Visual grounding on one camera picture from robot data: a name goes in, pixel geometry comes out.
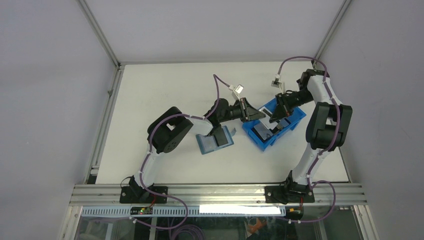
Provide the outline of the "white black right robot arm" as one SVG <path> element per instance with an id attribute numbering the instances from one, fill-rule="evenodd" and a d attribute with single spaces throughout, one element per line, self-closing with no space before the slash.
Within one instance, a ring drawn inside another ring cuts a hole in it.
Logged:
<path id="1" fill-rule="evenodd" d="M 282 203 L 310 202 L 313 196 L 313 177 L 324 159 L 341 147 L 347 137 L 353 109 L 343 104 L 331 87 L 326 71 L 307 69 L 297 80 L 298 91 L 279 93 L 270 122 L 293 114 L 294 108 L 314 102 L 315 107 L 306 127 L 306 149 L 274 197 Z"/>

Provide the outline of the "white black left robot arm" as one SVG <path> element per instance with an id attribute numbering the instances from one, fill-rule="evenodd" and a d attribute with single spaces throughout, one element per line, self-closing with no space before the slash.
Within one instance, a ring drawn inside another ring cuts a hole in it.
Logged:
<path id="1" fill-rule="evenodd" d="M 222 123 L 232 120 L 246 123 L 265 116 L 244 97 L 233 105 L 224 98 L 218 98 L 203 116 L 183 114 L 175 106 L 169 108 L 148 127 L 148 147 L 143 163 L 121 193 L 133 203 L 147 203 L 154 191 L 155 167 L 159 165 L 159 157 L 172 152 L 187 134 L 196 136 L 204 155 L 233 145 L 232 135 L 235 131 L 228 130 Z"/>

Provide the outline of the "blue plastic bin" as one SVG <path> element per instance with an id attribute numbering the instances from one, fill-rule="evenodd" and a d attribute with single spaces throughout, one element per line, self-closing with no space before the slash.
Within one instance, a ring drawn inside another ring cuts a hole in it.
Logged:
<path id="1" fill-rule="evenodd" d="M 266 107 L 272 114 L 276 107 L 276 100 L 272 99 L 262 107 Z M 292 115 L 273 122 L 275 124 L 274 129 L 264 127 L 260 119 L 243 123 L 242 129 L 261 151 L 265 151 L 267 147 L 274 145 L 288 131 L 293 131 L 305 116 L 306 113 L 296 107 Z"/>

